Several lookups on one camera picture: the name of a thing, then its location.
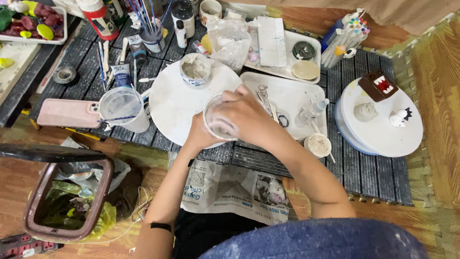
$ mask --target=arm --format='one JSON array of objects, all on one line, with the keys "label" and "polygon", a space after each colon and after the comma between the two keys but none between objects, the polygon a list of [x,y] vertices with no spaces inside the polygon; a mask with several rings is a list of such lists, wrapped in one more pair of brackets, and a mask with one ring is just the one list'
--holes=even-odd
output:
[{"label": "arm", "polygon": [[[184,146],[161,182],[145,215],[136,244],[135,258],[171,258],[174,243],[174,222],[179,213],[185,182],[189,175],[191,159],[205,147],[221,142],[206,132],[202,113],[193,117],[192,127]],[[172,233],[160,228],[150,228],[150,223],[165,223]]]},{"label": "arm", "polygon": [[266,149],[287,167],[310,199],[314,218],[356,216],[333,174],[271,119],[244,85],[235,92],[225,91],[222,99],[225,103],[214,112],[227,117],[239,129],[240,139]]}]

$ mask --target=scissors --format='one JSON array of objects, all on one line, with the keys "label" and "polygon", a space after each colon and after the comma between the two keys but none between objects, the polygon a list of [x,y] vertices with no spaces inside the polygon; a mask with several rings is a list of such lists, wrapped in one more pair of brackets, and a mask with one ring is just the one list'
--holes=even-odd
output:
[{"label": "scissors", "polygon": [[286,118],[286,116],[284,116],[284,114],[282,114],[281,112],[278,112],[275,108],[275,106],[273,106],[273,104],[271,104],[269,101],[268,101],[268,94],[267,94],[267,88],[268,86],[265,86],[265,85],[259,85],[259,89],[256,91],[257,93],[257,96],[259,97],[259,99],[262,101],[262,103],[264,104],[265,106],[265,109],[268,111],[268,113],[270,114],[270,116],[276,121],[278,122],[283,128],[287,128],[289,127],[289,120],[288,118]]}]

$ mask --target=person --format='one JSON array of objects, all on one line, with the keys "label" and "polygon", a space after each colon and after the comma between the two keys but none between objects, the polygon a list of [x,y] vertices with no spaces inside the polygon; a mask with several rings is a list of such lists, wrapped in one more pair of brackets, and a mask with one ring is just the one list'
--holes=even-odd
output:
[{"label": "person", "polygon": [[407,231],[356,218],[335,176],[267,114],[248,88],[224,91],[222,100],[214,112],[234,125],[239,139],[286,166],[310,199],[312,219],[266,226],[233,213],[180,209],[191,162],[222,141],[206,130],[199,113],[145,215],[135,258],[427,258]]}]

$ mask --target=black wristband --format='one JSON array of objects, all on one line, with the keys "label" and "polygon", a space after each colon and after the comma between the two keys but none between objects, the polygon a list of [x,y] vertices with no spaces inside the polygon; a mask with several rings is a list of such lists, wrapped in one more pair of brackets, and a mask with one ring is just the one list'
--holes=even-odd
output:
[{"label": "black wristband", "polygon": [[172,233],[171,226],[168,224],[164,224],[164,223],[155,223],[155,222],[150,223],[150,228],[151,229],[164,229]]}]

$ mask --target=blue fabric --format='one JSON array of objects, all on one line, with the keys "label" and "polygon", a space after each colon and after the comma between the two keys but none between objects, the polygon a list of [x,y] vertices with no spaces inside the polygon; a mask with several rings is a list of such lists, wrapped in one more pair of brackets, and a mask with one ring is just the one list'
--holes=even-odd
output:
[{"label": "blue fabric", "polygon": [[312,219],[255,229],[209,249],[200,258],[428,258],[402,228],[359,218]]}]

